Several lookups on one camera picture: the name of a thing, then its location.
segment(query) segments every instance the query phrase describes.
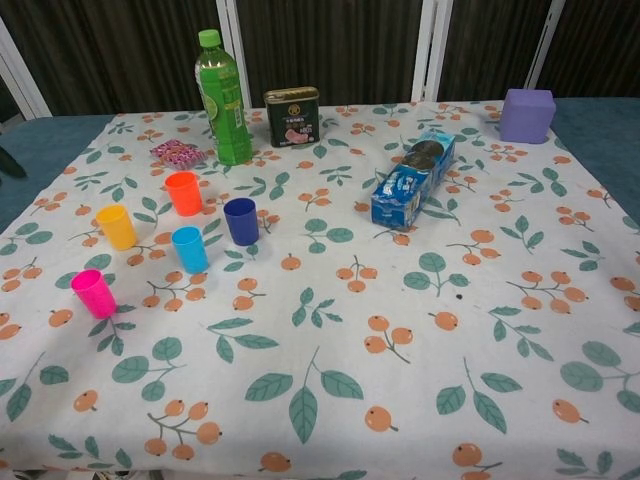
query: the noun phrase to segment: purple box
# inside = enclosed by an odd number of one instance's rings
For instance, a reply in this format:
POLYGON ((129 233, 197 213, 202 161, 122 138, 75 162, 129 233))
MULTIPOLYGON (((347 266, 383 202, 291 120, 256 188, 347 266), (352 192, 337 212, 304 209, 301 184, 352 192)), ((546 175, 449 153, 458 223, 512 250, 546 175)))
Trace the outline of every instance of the purple box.
POLYGON ((544 143, 555 112, 550 90, 510 88, 500 118, 500 140, 544 143))

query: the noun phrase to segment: can label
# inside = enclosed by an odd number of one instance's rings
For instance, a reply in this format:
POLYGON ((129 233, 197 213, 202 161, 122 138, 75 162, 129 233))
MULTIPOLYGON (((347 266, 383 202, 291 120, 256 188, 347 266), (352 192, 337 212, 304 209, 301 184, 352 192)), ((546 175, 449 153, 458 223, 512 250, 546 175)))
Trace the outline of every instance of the can label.
POLYGON ((286 147, 320 140, 318 100, 267 104, 271 145, 286 147))

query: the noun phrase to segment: tin can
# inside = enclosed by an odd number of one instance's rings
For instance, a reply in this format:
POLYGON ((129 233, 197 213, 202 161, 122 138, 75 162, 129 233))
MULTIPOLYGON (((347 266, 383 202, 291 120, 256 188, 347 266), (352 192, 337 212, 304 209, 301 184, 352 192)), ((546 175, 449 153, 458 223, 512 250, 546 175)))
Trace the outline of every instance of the tin can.
POLYGON ((287 147, 320 140, 319 96, 315 87, 269 90, 264 94, 272 146, 287 147))

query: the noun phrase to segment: blue package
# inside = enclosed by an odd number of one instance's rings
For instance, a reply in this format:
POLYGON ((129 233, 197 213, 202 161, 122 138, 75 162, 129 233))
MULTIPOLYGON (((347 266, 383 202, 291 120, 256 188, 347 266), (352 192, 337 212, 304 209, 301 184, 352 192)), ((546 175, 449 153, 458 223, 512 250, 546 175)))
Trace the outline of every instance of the blue package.
POLYGON ((455 137, 426 132, 371 195, 371 221, 408 230, 453 163, 455 137))

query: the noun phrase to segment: green tea bottle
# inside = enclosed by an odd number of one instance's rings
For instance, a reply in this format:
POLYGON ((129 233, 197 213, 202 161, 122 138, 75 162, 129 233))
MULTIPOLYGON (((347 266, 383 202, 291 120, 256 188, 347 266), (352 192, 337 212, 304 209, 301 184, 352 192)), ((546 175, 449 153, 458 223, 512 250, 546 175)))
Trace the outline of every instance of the green tea bottle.
POLYGON ((218 30, 198 34, 202 53, 196 62, 196 82, 216 145, 224 165, 240 165, 251 159, 251 141, 244 121, 238 67, 220 48, 218 30))

